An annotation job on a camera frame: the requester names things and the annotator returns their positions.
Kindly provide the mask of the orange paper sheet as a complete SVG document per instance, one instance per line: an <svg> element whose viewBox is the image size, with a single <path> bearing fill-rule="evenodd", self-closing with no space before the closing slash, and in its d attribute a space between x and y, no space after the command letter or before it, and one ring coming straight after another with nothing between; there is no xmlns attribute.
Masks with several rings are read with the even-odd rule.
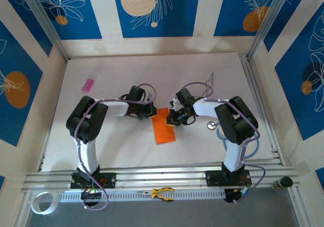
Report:
<svg viewBox="0 0 324 227"><path fill-rule="evenodd" d="M166 117L168 114L168 108L159 108L157 110L157 115L151 118L155 142L158 145L176 141L173 127L166 124Z"/></svg>

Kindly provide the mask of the pink spray bottle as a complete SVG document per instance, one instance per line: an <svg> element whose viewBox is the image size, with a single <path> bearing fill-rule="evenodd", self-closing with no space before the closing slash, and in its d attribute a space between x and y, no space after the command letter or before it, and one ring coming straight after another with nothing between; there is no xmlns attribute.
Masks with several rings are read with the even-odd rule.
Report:
<svg viewBox="0 0 324 227"><path fill-rule="evenodd" d="M100 74L100 70L93 70L91 74L88 76L86 82L84 83L82 87L82 92L83 93L89 93L95 84L98 76Z"/></svg>

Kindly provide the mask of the yellow black pliers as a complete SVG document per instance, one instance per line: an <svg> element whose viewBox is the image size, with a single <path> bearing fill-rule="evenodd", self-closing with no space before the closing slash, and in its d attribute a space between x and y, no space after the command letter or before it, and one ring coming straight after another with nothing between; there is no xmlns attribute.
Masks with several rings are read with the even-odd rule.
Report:
<svg viewBox="0 0 324 227"><path fill-rule="evenodd" d="M172 197L166 197L164 192L174 192L173 188L160 188L160 189L152 189L152 190L143 190L138 191L137 193L140 195L150 196L151 198L158 198L166 202L174 201Z"/></svg>

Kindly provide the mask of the clear tape roll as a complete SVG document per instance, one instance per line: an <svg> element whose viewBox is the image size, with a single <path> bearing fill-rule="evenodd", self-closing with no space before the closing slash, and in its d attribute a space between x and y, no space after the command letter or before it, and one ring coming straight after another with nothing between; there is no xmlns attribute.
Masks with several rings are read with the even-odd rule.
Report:
<svg viewBox="0 0 324 227"><path fill-rule="evenodd" d="M50 195L51 204L49 205L49 207L47 209L41 210L41 208L40 208L41 199L43 196L46 196L46 195ZM56 208L59 204L59 200L60 200L60 198L59 198L58 194L56 194L55 192L41 192L41 193L38 193L34 197L32 204L31 204L31 209L35 214L48 215L48 214L53 213L56 210Z"/></svg>

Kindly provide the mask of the long aluminium frame rail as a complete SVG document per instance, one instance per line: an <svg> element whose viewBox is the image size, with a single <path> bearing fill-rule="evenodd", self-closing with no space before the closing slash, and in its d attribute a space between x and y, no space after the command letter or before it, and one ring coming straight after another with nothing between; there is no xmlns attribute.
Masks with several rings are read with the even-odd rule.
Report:
<svg viewBox="0 0 324 227"><path fill-rule="evenodd" d="M301 185L301 178L292 166L264 165L266 174L258 185L267 187L273 181L289 176L294 186ZM203 175L208 170L220 170L220 165L153 167L153 168L113 168L102 169L102 173L115 173L115 190L144 190L146 188L171 187L173 189L193 189L207 187ZM21 192L64 191L70 189L71 171L30 172L26 175Z"/></svg>

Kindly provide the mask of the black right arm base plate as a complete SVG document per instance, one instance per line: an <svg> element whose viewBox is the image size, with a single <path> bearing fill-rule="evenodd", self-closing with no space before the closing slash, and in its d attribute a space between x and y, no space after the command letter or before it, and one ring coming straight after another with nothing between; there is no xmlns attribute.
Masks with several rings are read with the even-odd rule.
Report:
<svg viewBox="0 0 324 227"><path fill-rule="evenodd" d="M248 170L226 172L222 170L210 170L205 172L208 187L249 187L252 185Z"/></svg>

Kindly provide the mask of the short aluminium side rail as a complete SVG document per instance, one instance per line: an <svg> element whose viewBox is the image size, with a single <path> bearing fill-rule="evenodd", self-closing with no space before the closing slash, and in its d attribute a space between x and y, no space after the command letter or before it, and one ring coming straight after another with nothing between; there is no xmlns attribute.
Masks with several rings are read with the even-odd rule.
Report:
<svg viewBox="0 0 324 227"><path fill-rule="evenodd" d="M239 59L242 64L242 68L244 70L245 76L247 78L252 96L254 98L254 101L257 106L257 110L259 112L259 115L261 116L261 121L263 122L267 137L271 142L271 150L275 153L275 156L278 157L280 160L281 166L286 166L285 160L282 157L282 153L278 144L277 137L275 135L274 128L270 122L270 118L268 115L268 111L265 105L265 102L263 100L263 95L261 92L261 81L253 67L253 64L249 61L246 54L238 54Z"/></svg>

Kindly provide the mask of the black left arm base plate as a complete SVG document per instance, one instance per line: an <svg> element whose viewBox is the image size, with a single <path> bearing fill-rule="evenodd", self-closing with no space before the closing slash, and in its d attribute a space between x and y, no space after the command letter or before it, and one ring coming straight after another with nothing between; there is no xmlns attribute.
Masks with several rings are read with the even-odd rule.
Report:
<svg viewBox="0 0 324 227"><path fill-rule="evenodd" d="M85 189L90 187L98 186L94 183L94 181L83 172L77 173L73 172L72 180L70 183L71 189ZM116 174L115 173L94 173L92 177L104 188L104 189L114 189L116 182Z"/></svg>

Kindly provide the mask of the aluminium frame post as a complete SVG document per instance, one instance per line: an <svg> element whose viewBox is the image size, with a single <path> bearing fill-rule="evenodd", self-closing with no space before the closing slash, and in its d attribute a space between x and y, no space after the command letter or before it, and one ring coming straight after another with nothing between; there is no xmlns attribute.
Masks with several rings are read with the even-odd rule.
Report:
<svg viewBox="0 0 324 227"><path fill-rule="evenodd" d="M264 41L265 36L268 34L273 22L275 21L285 1L286 0L273 0L273 2L271 3L265 18L262 21L260 28L255 35L255 39L248 53L246 54L248 60L252 59L256 55L259 47Z"/></svg>
<svg viewBox="0 0 324 227"><path fill-rule="evenodd" d="M38 23L44 30L48 39L52 45L56 48L59 55L67 62L70 59L66 49L64 48L61 39L53 26L51 20L49 19L46 11L44 10L42 4L39 0L25 0L28 6L30 7L32 13L36 17Z"/></svg>

